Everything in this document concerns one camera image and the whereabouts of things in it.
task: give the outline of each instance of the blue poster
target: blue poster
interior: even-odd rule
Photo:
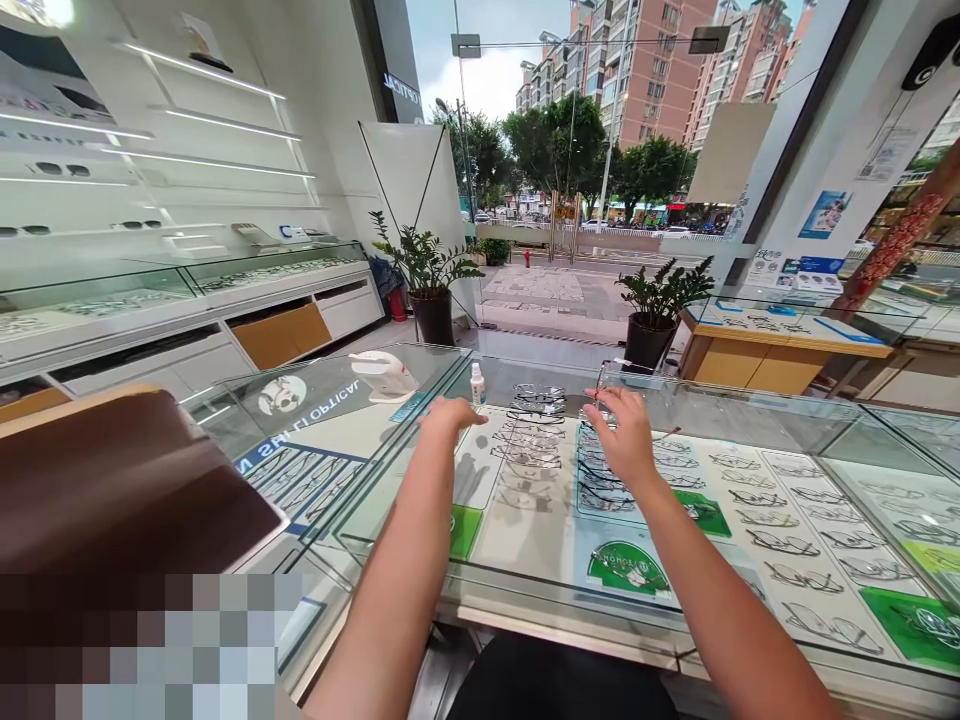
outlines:
[[[843,211],[847,209],[853,193],[824,190],[810,211],[807,221],[798,237],[813,240],[826,240],[840,222]]]

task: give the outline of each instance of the logo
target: logo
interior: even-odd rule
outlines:
[[[257,398],[264,415],[279,415],[296,410],[307,399],[307,384],[294,375],[271,380]]]

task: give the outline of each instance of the building facade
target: building facade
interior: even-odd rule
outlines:
[[[716,6],[717,0],[581,0],[571,11],[570,36],[543,33],[542,62],[521,63],[517,110],[577,91],[600,105],[608,135],[623,149],[656,135],[680,142],[700,61],[683,41],[678,48],[677,38],[710,25]]]
[[[720,103],[767,102],[775,90],[790,37],[783,0],[754,0],[746,10],[723,0],[717,25],[729,25],[726,48],[704,58],[683,133],[683,142],[700,150]]]

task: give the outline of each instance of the white device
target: white device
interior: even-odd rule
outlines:
[[[370,402],[406,402],[420,387],[406,366],[390,353],[368,350],[349,357],[354,361],[351,369],[372,390]]]

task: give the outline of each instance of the wooden pillar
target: wooden pillar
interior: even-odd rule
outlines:
[[[833,303],[840,310],[859,310],[916,242],[930,230],[933,221],[960,192],[960,139],[943,156],[930,177],[914,193],[897,223],[887,231],[857,271],[847,280],[843,295]]]

